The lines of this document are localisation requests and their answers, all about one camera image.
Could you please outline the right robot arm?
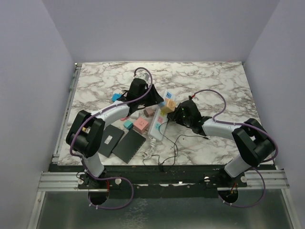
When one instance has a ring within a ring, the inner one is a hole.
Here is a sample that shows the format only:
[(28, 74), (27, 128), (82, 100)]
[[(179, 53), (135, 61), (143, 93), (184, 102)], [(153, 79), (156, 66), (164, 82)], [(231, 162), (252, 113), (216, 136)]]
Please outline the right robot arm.
[(241, 173), (257, 167), (273, 152), (278, 152), (277, 144), (253, 118), (237, 124), (214, 120), (210, 116), (202, 116), (192, 100), (180, 103), (168, 118), (198, 135), (218, 136), (235, 142), (239, 155), (227, 163), (219, 174), (219, 181), (225, 187), (232, 185)]

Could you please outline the teal charger plug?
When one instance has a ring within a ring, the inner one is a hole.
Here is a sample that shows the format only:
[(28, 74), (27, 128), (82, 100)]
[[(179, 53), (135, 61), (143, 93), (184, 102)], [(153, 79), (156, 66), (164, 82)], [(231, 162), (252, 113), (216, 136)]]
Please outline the teal charger plug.
[(126, 120), (123, 124), (123, 126), (128, 129), (128, 130), (131, 130), (133, 128), (133, 122), (129, 121), (129, 120)]

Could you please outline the beige pink USB charger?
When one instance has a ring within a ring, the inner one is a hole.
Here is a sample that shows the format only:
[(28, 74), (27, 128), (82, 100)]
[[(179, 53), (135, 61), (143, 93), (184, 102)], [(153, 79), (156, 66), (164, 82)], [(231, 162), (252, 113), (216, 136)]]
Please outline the beige pink USB charger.
[(146, 108), (144, 109), (143, 113), (144, 113), (144, 115), (145, 115), (146, 117), (151, 117), (151, 116), (154, 115), (154, 110), (153, 110), (152, 108), (150, 108), (150, 107), (146, 107)]

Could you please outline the black flat box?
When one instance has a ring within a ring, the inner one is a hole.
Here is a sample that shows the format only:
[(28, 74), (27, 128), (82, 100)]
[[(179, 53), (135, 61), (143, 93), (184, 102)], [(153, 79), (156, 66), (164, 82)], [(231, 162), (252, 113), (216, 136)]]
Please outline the black flat box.
[(144, 136), (134, 130), (130, 130), (113, 149), (112, 153), (128, 164), (145, 141), (146, 138)]
[(113, 125), (107, 126), (103, 132), (102, 141), (98, 152), (105, 157), (109, 157), (123, 135), (123, 130)]

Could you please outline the left black flat box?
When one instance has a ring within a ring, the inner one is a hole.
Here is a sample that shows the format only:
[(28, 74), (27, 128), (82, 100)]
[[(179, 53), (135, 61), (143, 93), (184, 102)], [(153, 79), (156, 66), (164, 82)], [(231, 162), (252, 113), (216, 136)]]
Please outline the left black flat box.
[(98, 152), (105, 157), (109, 157), (123, 135), (123, 130), (113, 125), (107, 126), (103, 132), (102, 141)]

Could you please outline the right black flat box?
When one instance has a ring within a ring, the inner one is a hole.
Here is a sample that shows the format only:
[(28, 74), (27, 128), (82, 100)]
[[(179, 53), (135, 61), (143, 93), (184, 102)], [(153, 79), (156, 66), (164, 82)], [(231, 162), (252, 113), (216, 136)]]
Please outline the right black flat box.
[(146, 138), (144, 136), (134, 130), (130, 130), (113, 149), (112, 153), (128, 164), (145, 141)]

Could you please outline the orange tan plug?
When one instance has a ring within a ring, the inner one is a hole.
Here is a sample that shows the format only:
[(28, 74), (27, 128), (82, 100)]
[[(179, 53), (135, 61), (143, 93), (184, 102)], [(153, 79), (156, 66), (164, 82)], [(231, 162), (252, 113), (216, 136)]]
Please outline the orange tan plug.
[(176, 108), (176, 102), (172, 99), (168, 99), (166, 98), (165, 99), (165, 106), (162, 107), (162, 110), (165, 112), (165, 113), (172, 113), (175, 111), (175, 108)]

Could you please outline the blue plug adapter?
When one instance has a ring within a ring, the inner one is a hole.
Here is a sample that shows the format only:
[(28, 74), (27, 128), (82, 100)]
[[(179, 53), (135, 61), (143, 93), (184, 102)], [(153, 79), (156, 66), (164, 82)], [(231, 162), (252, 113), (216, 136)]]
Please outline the blue plug adapter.
[(112, 96), (112, 101), (115, 102), (116, 100), (118, 100), (121, 97), (121, 94), (114, 94)]

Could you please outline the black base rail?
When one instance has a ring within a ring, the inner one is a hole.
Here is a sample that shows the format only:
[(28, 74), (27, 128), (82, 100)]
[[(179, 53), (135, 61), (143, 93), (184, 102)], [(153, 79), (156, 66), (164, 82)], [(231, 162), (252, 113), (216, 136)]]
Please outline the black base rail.
[(84, 173), (81, 166), (52, 164), (42, 174), (39, 188), (47, 191), (88, 191), (111, 198), (217, 198), (221, 191), (275, 188), (281, 172), (274, 166), (248, 170), (236, 178), (225, 178), (222, 166), (106, 166), (102, 181)]

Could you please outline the white power strip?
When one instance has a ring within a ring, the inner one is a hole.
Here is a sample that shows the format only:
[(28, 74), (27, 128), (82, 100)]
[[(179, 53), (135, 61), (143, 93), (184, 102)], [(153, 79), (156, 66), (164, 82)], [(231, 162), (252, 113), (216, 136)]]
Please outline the white power strip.
[[(176, 100), (175, 94), (168, 89), (164, 89), (161, 92), (161, 96), (165, 101), (167, 99), (171, 99), (173, 101)], [(155, 139), (156, 141), (162, 141), (163, 134), (166, 129), (167, 121), (168, 121), (167, 114), (164, 113), (158, 106), (155, 111), (152, 122), (150, 124), (150, 128), (148, 130), (148, 136)]]

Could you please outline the large black adapter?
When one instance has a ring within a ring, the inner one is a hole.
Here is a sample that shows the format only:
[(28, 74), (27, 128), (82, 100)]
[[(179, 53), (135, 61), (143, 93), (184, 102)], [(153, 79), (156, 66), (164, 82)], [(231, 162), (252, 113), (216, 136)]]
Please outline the large black adapter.
[(176, 122), (179, 118), (180, 111), (179, 108), (175, 108), (175, 110), (167, 115), (169, 121)]

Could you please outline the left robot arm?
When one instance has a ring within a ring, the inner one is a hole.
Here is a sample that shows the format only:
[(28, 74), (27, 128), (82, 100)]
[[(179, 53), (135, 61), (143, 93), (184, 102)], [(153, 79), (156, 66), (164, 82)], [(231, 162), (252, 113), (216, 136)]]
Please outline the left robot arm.
[(119, 119), (133, 114), (141, 105), (149, 107), (163, 101), (153, 84), (148, 85), (145, 80), (135, 78), (129, 90), (111, 105), (91, 113), (85, 110), (77, 113), (66, 136), (66, 143), (70, 146), (70, 154), (81, 159), (90, 174), (89, 183), (94, 188), (101, 188), (105, 184), (102, 174), (104, 165), (98, 153), (104, 130)]

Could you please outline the white plug adapter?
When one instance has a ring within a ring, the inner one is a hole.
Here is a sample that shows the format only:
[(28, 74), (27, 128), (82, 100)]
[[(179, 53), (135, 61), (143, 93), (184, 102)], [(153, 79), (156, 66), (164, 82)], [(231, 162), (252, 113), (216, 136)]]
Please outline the white plug adapter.
[(131, 118), (131, 119), (138, 119), (139, 116), (140, 116), (139, 112), (136, 111), (136, 112), (134, 112), (133, 114), (130, 115), (130, 118)]

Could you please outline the pink cube socket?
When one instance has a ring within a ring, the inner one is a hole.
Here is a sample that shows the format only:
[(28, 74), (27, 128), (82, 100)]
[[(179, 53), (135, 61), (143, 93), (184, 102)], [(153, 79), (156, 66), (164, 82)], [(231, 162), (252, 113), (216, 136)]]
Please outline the pink cube socket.
[(148, 126), (149, 126), (149, 122), (142, 117), (139, 117), (133, 123), (133, 127), (134, 127), (135, 131), (137, 131), (140, 134), (144, 134), (144, 132), (147, 130)]

